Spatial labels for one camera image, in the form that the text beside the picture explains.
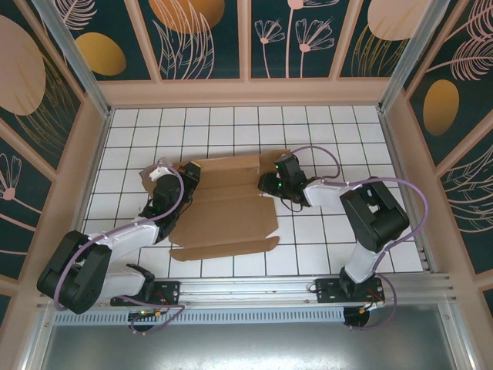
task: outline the vented metal strip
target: vented metal strip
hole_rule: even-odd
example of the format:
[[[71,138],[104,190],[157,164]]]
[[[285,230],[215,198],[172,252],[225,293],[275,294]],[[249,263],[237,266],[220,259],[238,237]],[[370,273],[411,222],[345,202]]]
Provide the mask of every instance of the vented metal strip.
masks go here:
[[[128,325],[130,311],[89,311],[85,314],[59,312],[55,317],[54,326],[96,326],[96,325]],[[270,308],[270,309],[223,309],[185,310],[172,325],[192,324],[257,324],[257,323],[290,323],[290,322],[340,322],[344,321],[344,309],[334,307],[322,308]],[[136,325],[148,325],[167,320],[173,311],[159,318],[144,318]]]

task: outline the flattened cardboard box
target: flattened cardboard box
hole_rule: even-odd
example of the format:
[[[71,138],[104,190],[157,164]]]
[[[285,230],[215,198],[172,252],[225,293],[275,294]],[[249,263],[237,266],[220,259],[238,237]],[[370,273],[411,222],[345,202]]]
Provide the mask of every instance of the flattened cardboard box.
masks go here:
[[[172,249],[171,257],[191,261],[273,250],[279,237],[268,236],[277,230],[276,209],[272,198],[260,196],[257,184],[262,174],[275,171],[274,160],[285,153],[194,160],[201,166],[200,182],[169,235],[170,242],[183,247]],[[152,170],[140,173],[151,196],[156,186],[149,179]]]

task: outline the white tiled floor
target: white tiled floor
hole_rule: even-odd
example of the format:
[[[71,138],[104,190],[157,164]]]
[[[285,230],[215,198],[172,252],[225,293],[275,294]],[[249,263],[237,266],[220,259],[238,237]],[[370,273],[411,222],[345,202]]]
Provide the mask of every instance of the white tiled floor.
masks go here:
[[[85,232],[121,226],[136,216],[148,199],[139,170],[162,156],[175,162],[295,149],[310,143],[340,159],[338,181],[395,176],[373,106],[119,109],[93,188]],[[325,153],[305,150],[297,155],[308,177],[336,172]],[[397,185],[387,185],[402,204]],[[280,245],[271,252],[179,262],[169,256],[169,249],[178,246],[164,240],[125,256],[123,263],[138,263],[158,278],[338,274],[355,242],[342,206],[293,213],[278,199],[275,205],[279,228],[274,235],[280,236]],[[422,271],[415,243],[393,249],[378,271]]]

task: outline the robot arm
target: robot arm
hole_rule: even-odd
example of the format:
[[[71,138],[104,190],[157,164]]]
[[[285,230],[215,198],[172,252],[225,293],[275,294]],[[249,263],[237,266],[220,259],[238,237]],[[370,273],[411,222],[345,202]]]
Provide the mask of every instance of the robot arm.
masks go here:
[[[407,214],[382,182],[351,188],[316,177],[307,179],[293,154],[282,156],[275,164],[277,173],[264,174],[260,190],[305,207],[334,207],[342,202],[357,240],[340,271],[340,286],[352,298],[360,285],[374,276],[384,248],[409,226]]]
[[[154,293],[154,275],[135,264],[119,267],[118,261],[134,250],[159,243],[175,227],[183,207],[192,201],[193,192],[200,181],[200,167],[195,163],[188,163],[180,167],[178,173],[184,185],[183,198],[178,207],[168,216],[153,223],[139,223],[164,214],[179,199],[178,178],[162,168],[156,169],[150,174],[156,180],[153,198],[132,221],[135,227],[123,228],[81,254],[63,282],[59,296],[61,304],[76,314],[81,314],[97,301],[119,295],[131,296],[139,301],[150,299]],[[68,232],[40,275],[38,290],[53,298],[69,260],[82,245],[100,235],[84,235],[75,230]]]

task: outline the orange circle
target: orange circle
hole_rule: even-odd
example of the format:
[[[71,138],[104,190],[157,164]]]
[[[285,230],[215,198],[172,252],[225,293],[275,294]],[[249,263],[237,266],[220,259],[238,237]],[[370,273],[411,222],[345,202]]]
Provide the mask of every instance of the orange circle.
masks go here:
[[[149,0],[156,17],[167,28],[179,33],[199,33],[204,30],[200,14],[210,28],[220,22],[224,14],[224,0]]]

